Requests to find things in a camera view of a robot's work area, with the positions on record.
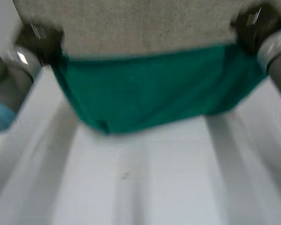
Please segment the gray fabric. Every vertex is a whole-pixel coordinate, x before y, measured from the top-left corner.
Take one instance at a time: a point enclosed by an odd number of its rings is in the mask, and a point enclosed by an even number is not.
[[[169,51],[233,40],[233,15],[258,0],[14,0],[23,17],[60,23],[69,53]],[[281,8],[281,0],[272,0]]]

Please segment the stain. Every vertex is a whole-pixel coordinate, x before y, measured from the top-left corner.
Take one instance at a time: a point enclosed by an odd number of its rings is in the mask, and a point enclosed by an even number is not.
[[[122,176],[122,180],[127,180],[130,177],[130,173],[126,172],[123,176]]]

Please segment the white surface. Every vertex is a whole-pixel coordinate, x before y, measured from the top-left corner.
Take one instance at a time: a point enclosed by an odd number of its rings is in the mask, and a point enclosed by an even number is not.
[[[280,96],[266,81],[233,113],[102,136],[43,69],[0,136],[0,225],[31,224],[281,225]]]

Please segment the black clamp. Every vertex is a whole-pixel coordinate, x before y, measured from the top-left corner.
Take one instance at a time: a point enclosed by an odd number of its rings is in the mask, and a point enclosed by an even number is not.
[[[37,56],[43,66],[54,64],[61,56],[61,42],[64,32],[51,24],[23,22],[15,39],[15,45],[22,46]]]
[[[254,55],[265,39],[281,30],[281,15],[273,5],[262,3],[240,12],[231,22],[231,27],[235,29],[244,50]]]

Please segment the green fabric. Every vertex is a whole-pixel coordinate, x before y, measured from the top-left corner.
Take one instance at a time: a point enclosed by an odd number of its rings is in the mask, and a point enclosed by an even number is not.
[[[266,77],[237,44],[113,60],[62,56],[53,70],[80,119],[108,134],[230,110]]]

